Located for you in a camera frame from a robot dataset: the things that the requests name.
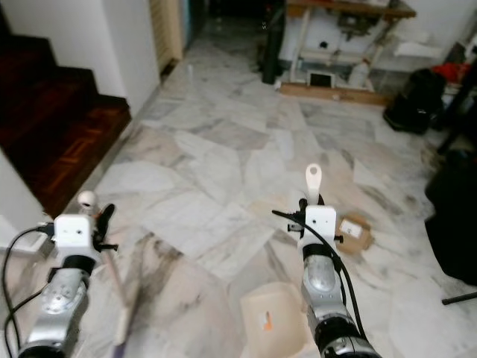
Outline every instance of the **cardboard box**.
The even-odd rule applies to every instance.
[[[342,235],[343,243],[337,242],[336,247],[345,254],[358,254],[367,250],[374,241],[371,236],[371,226],[364,216],[358,213],[348,213],[338,221],[336,234]]]

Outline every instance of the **white wall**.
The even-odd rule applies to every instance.
[[[126,97],[133,116],[159,84],[147,0],[1,2],[15,34],[49,38],[58,64],[92,69],[99,92]]]
[[[396,58],[392,54],[392,48],[387,48],[377,67],[381,69],[392,69],[399,71],[413,71],[421,66],[441,62],[448,50],[452,47],[464,29],[466,21],[472,16],[476,8],[476,0],[459,0],[458,3],[449,0],[406,0],[417,11],[417,18],[402,20],[399,24],[400,30],[425,31],[432,35],[433,45],[441,47],[443,54],[439,60],[408,59],[404,57]],[[306,39],[306,46],[318,48],[322,41],[329,43],[330,49],[336,49],[340,39],[340,30],[337,26],[338,17],[329,15],[323,9],[314,10],[309,34]],[[301,19],[287,19],[287,29],[283,41],[280,58],[291,60],[300,33]],[[366,37],[353,37],[349,42],[344,38],[341,42],[342,51],[363,52],[373,38],[382,28],[371,29],[371,35]]]
[[[0,150],[0,248],[6,248],[21,230],[44,221],[42,207]],[[35,252],[38,236],[31,234],[19,241],[22,251]]]

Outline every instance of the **red object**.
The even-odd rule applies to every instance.
[[[470,70],[468,63],[445,63],[432,68],[432,71],[445,77],[447,82],[459,84]]]

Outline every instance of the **small cardboard box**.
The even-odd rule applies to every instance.
[[[358,213],[348,213],[342,216],[336,228],[337,235],[343,236],[343,243],[336,247],[345,254],[358,254],[367,250],[374,241],[371,236],[371,226],[366,218]]]

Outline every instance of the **wooden staircase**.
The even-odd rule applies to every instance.
[[[0,9],[0,146],[52,217],[130,122],[88,69],[59,67],[48,40],[10,34]]]

